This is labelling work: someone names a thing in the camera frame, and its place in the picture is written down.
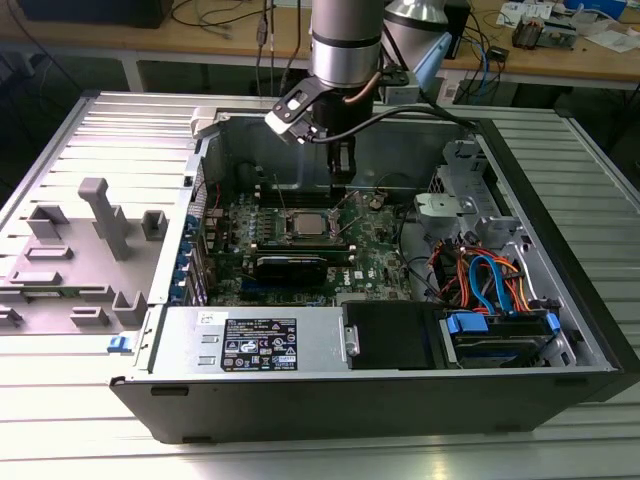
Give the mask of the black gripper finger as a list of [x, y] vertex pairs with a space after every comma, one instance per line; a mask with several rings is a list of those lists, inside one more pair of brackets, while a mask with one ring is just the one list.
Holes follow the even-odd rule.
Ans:
[[328, 162], [329, 171], [329, 196], [332, 200], [341, 200], [345, 194], [347, 186], [351, 184], [357, 170], [353, 162], [338, 162], [330, 160]]

